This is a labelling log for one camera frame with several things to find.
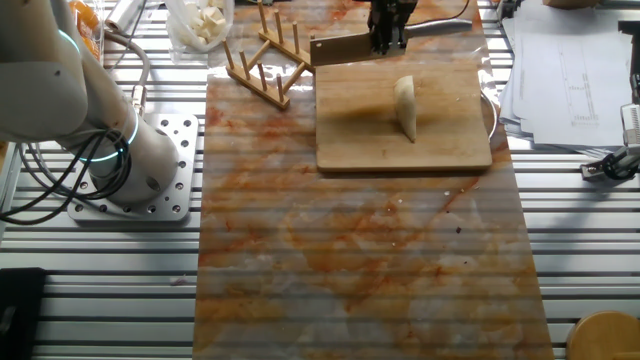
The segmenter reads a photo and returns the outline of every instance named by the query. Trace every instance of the knife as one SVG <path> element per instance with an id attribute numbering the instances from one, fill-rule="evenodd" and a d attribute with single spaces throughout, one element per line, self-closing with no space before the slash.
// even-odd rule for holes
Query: knife
<path id="1" fill-rule="evenodd" d="M 446 19 L 425 21 L 407 25 L 404 28 L 405 39 L 422 36 L 437 36 L 471 31 L 472 21 L 465 19 Z M 392 46 L 385 54 L 373 50 L 370 33 L 336 36 L 311 40 L 311 65 L 323 66 L 358 61 L 375 60 L 404 55 L 404 46 Z"/>

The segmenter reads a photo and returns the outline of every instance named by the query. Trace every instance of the knife handle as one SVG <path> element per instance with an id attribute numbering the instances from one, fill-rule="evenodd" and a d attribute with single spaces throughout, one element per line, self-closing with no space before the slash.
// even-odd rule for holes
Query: knife handle
<path id="1" fill-rule="evenodd" d="M 473 22 L 465 19 L 431 20 L 407 25 L 404 32 L 407 39 L 420 36 L 448 35 L 471 31 Z"/>

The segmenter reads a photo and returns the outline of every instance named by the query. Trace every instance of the plastic container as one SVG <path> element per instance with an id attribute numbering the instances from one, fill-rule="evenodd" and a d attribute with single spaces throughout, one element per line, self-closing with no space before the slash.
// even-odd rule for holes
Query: plastic container
<path id="1" fill-rule="evenodd" d="M 84 45 L 103 63 L 104 59 L 104 0 L 68 1 L 78 32 Z"/>
<path id="2" fill-rule="evenodd" d="M 229 29 L 233 25 L 233 12 L 235 8 L 234 0 L 224 0 L 224 8 L 221 9 L 226 21 L 225 29 L 210 43 L 204 45 L 198 40 L 198 36 L 189 26 L 190 17 L 187 12 L 187 3 L 198 4 L 196 0 L 166 0 L 165 4 L 169 10 L 167 17 L 167 32 L 171 40 L 171 59 L 180 62 L 185 53 L 204 54 L 220 45 L 227 37 Z"/>

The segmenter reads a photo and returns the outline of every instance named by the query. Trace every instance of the metal mounting plate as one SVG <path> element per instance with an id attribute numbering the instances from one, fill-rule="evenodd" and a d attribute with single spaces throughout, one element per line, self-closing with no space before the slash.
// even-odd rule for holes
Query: metal mounting plate
<path id="1" fill-rule="evenodd" d="M 106 199 L 87 202 L 74 200 L 67 207 L 67 213 L 73 220 L 104 225 L 109 222 L 179 222 L 187 218 L 198 138 L 198 119 L 193 115 L 147 114 L 145 121 L 162 130 L 176 144 L 178 171 L 171 185 L 156 198 L 129 206 L 117 205 Z M 69 178 L 71 179 L 68 181 L 71 183 L 76 180 L 73 176 Z M 84 176 L 84 180 L 83 192 L 96 190 L 89 174 Z"/>

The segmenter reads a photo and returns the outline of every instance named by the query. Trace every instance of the wooden stool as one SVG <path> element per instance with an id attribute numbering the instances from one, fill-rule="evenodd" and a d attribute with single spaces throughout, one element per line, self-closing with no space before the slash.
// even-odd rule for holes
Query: wooden stool
<path id="1" fill-rule="evenodd" d="M 640 321 L 617 311 L 583 318 L 567 338 L 567 360 L 640 360 Z"/>

